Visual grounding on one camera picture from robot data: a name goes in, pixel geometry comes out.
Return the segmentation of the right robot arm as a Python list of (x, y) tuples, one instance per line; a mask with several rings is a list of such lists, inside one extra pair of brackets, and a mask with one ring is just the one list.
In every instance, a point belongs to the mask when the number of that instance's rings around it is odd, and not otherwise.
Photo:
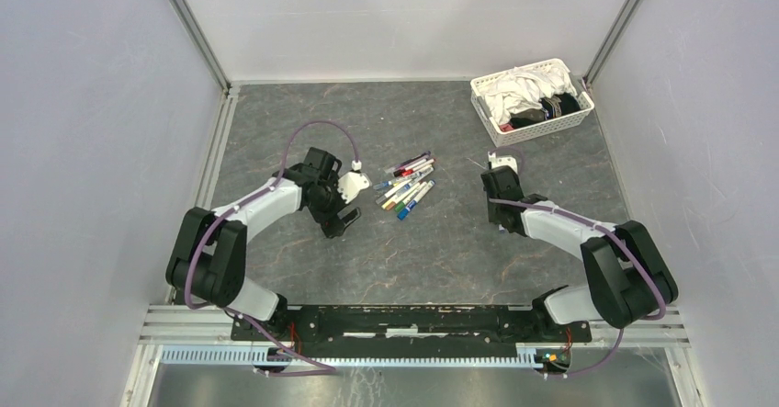
[(526, 238), (549, 243), (581, 261), (586, 284), (552, 290), (530, 317), (533, 334), (553, 341), (568, 324), (602, 320), (624, 329), (639, 320), (664, 317), (679, 289), (649, 230), (628, 220), (592, 220), (539, 195), (527, 195), (507, 165), (480, 176), (491, 223)]

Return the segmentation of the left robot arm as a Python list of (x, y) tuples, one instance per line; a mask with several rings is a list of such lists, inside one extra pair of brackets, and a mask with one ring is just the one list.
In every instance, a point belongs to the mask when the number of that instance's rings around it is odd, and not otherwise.
[(333, 154), (309, 148), (304, 160), (276, 172), (247, 196), (216, 209), (186, 212), (165, 271), (166, 282), (193, 306), (213, 305), (254, 319), (266, 340), (288, 330), (286, 298), (246, 276), (249, 242), (278, 220), (307, 210), (328, 238), (337, 238), (360, 216), (353, 202), (370, 188), (361, 163), (341, 174)]

